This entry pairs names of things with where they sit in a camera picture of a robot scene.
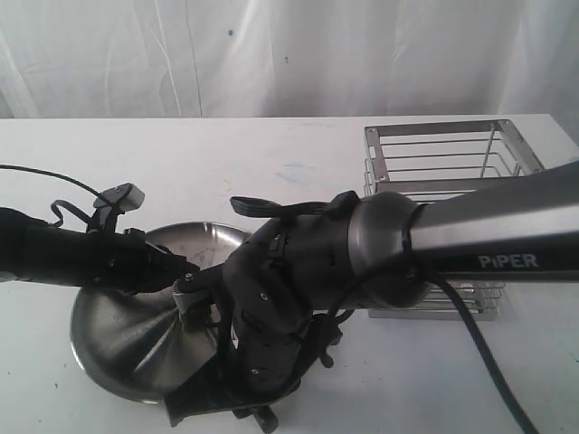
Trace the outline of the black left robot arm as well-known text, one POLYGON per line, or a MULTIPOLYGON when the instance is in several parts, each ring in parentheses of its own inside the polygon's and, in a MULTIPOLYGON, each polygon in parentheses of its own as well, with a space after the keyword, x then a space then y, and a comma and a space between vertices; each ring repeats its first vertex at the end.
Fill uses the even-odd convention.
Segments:
POLYGON ((105 288, 125 294, 167 288, 199 267, 151 243, 141 230, 82 233, 1 210, 1 280, 105 288))

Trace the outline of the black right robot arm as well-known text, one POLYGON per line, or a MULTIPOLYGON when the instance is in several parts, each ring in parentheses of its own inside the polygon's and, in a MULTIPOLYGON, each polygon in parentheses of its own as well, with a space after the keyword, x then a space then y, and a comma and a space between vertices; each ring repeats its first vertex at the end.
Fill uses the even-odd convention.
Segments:
POLYGON ((437 203, 392 191, 281 205, 234 196, 264 224, 218 266, 176 282, 186 309, 217 307, 215 354, 163 402, 169 421, 230 411, 278 426, 271 405, 298 389, 357 309, 407 308, 430 287, 456 307, 491 380, 526 433, 509 388, 455 280, 578 278, 578 165, 570 163, 437 203))

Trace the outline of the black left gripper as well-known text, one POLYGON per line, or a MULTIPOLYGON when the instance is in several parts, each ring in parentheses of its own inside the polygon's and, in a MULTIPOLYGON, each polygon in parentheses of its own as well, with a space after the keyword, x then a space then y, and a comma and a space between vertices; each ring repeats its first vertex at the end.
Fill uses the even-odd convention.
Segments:
POLYGON ((124 294, 155 293, 199 267, 141 230, 103 235, 97 257, 97 287, 124 294))

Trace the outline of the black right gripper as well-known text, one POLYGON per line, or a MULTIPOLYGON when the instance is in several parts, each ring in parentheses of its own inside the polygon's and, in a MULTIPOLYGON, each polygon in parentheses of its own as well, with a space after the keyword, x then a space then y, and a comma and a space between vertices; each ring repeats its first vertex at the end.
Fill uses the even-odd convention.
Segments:
POLYGON ((218 328, 216 353, 165 395, 175 427, 188 417, 269 406, 296 390, 311 321, 288 334, 235 316, 218 328))

